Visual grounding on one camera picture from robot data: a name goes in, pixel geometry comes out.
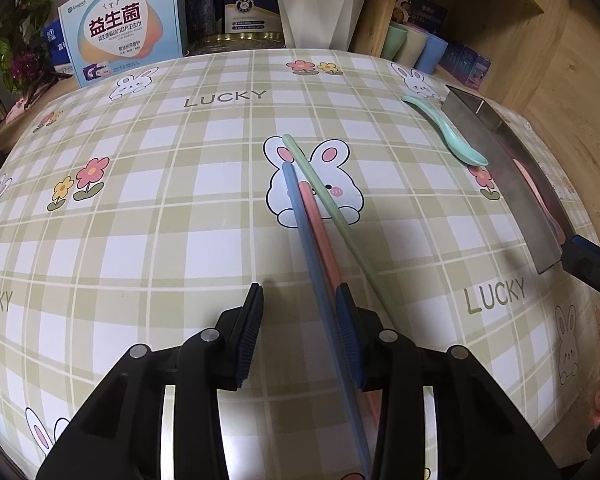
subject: pink flower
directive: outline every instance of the pink flower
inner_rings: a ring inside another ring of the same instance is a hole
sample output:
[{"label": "pink flower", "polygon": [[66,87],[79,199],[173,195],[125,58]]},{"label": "pink flower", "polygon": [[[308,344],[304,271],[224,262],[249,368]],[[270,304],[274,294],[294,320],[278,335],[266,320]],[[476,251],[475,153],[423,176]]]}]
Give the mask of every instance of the pink flower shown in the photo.
[{"label": "pink flower", "polygon": [[495,184],[493,184],[493,179],[491,178],[491,174],[484,168],[478,168],[477,166],[469,166],[468,172],[475,177],[475,181],[481,187],[488,187],[489,189],[496,189]]},{"label": "pink flower", "polygon": [[315,68],[315,64],[310,63],[308,61],[304,61],[302,59],[298,59],[293,63],[287,63],[286,65],[291,70],[295,70],[296,72],[299,72],[301,70],[313,70]]},{"label": "pink flower", "polygon": [[87,162],[87,166],[78,171],[75,178],[78,179],[78,189],[85,187],[87,184],[99,181],[104,176],[104,170],[109,164],[109,157],[92,158]]}]

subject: wooden shelf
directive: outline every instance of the wooden shelf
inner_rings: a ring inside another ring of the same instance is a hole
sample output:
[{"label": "wooden shelf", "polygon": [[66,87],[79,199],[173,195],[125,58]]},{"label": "wooden shelf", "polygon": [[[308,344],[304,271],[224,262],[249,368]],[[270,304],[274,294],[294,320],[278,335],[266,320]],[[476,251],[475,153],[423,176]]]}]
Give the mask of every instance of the wooden shelf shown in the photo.
[{"label": "wooden shelf", "polygon": [[[449,10],[441,36],[491,60],[480,92],[522,111],[560,41],[568,0],[430,0]],[[365,0],[350,50],[379,56],[395,0]]]}]

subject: stack of cups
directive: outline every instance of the stack of cups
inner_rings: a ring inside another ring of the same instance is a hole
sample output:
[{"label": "stack of cups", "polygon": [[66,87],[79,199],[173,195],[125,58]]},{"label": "stack of cups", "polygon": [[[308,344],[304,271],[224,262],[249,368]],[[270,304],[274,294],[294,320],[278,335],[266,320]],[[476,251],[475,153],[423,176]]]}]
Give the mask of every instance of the stack of cups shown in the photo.
[{"label": "stack of cups", "polygon": [[380,57],[432,74],[447,45],[445,40],[417,25],[390,22]]}]

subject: chopstick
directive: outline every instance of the chopstick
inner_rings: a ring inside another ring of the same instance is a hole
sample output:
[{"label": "chopstick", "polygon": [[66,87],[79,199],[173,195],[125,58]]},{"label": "chopstick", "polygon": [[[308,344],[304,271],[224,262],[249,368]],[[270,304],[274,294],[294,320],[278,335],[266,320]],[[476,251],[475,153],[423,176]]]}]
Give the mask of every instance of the chopstick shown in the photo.
[{"label": "chopstick", "polygon": [[[302,196],[302,202],[304,203],[304,208],[306,209],[309,223],[311,224],[311,228],[313,230],[313,235],[317,241],[318,251],[320,251],[329,282],[331,283],[331,290],[335,294],[337,287],[343,282],[343,279],[335,254],[333,253],[333,247],[329,241],[329,235],[324,227],[322,215],[320,213],[320,209],[318,208],[318,203],[313,196],[311,184],[302,180],[299,184],[299,187],[300,194]],[[365,397],[369,404],[371,414],[373,415],[375,427],[377,428],[380,423],[380,414],[382,411],[382,397],[379,391],[366,392]]]},{"label": "chopstick", "polygon": [[304,153],[302,153],[302,150],[295,142],[295,139],[289,134],[284,134],[282,136],[282,140],[284,141],[285,146],[295,159],[297,165],[302,170],[302,173],[304,173],[304,176],[309,181],[309,184],[311,184],[311,186],[315,190],[315,193],[317,193],[317,195],[320,197],[322,205],[326,208],[327,212],[333,219],[337,230],[342,235],[342,238],[344,238],[345,242],[347,243],[347,246],[349,247],[349,250],[353,253],[353,256],[355,256],[357,263],[360,265],[360,267],[362,267],[366,279],[371,284],[371,288],[380,300],[380,303],[382,304],[384,310],[391,319],[393,326],[398,327],[400,328],[400,330],[403,331],[406,327],[403,326],[403,323],[398,322],[400,316],[397,316],[395,304],[393,303],[393,300],[391,300],[389,294],[386,292],[385,287],[382,286],[380,276],[373,268],[373,265],[371,265],[371,262],[368,260],[368,258],[366,258],[364,251],[360,248],[360,246],[356,243],[355,239],[353,238],[352,231],[349,226],[349,223],[347,222],[347,219],[344,218],[344,215],[342,215],[342,212],[339,210],[336,203],[331,198],[331,195],[324,187],[324,184],[320,180],[320,177],[317,173],[315,173],[315,170],[313,169],[309,161],[306,160]]},{"label": "chopstick", "polygon": [[342,388],[342,392],[344,393],[349,420],[351,421],[353,428],[355,447],[357,448],[357,453],[360,458],[360,462],[362,463],[362,469],[365,478],[371,478],[371,454],[369,452],[369,446],[366,440],[365,427],[362,422],[362,416],[360,414],[359,407],[355,400],[355,391],[353,389],[352,381],[350,380],[347,359],[339,339],[339,331],[337,329],[335,314],[331,308],[329,290],[324,280],[324,274],[322,273],[320,259],[317,248],[315,247],[313,234],[311,233],[307,211],[304,208],[304,203],[302,202],[300,187],[295,174],[295,168],[291,162],[284,162],[282,164],[282,171],[285,176],[289,197],[291,198],[291,206],[293,207],[295,221],[298,225],[298,232],[300,234],[302,249],[304,250],[304,257],[306,258],[307,266],[309,268],[311,285],[313,286],[313,292],[318,303],[320,317],[322,318],[322,323],[324,325],[325,332],[327,333],[327,340],[329,342],[331,355],[333,355],[335,360],[337,378],[339,380],[340,387]]}]

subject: green chopstick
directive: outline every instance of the green chopstick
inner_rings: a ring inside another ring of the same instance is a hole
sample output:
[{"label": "green chopstick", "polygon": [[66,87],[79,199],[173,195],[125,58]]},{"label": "green chopstick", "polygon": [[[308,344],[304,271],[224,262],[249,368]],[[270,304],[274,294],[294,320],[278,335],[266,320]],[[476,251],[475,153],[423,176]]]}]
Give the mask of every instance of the green chopstick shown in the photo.
[{"label": "green chopstick", "polygon": [[344,218],[344,215],[342,215],[342,212],[331,198],[327,188],[324,187],[324,184],[320,180],[318,174],[315,173],[312,165],[308,160],[306,160],[304,153],[302,153],[302,150],[295,142],[295,139],[289,134],[284,134],[282,136],[282,140],[284,141],[286,148],[289,150],[289,152],[291,152],[291,155],[293,155],[293,158],[302,170],[302,173],[304,173],[304,176],[308,179],[309,184],[311,184],[311,187],[315,190],[315,193],[317,193],[318,197],[320,197],[322,205],[326,208],[329,215],[331,215],[337,230],[342,235],[342,238],[344,238],[344,241],[347,243],[349,250],[353,253],[357,263],[360,265],[360,267],[362,267],[362,270],[366,275],[366,279],[371,284],[371,288],[375,291],[380,303],[384,307],[384,310],[389,315],[391,322],[399,330],[403,330],[406,327],[400,327],[400,324],[397,323],[398,316],[396,315],[397,313],[395,311],[395,304],[386,292],[385,287],[382,286],[380,276],[375,269],[373,269],[371,262],[365,256],[360,246],[353,239],[349,222],[347,222],[347,219]]}]

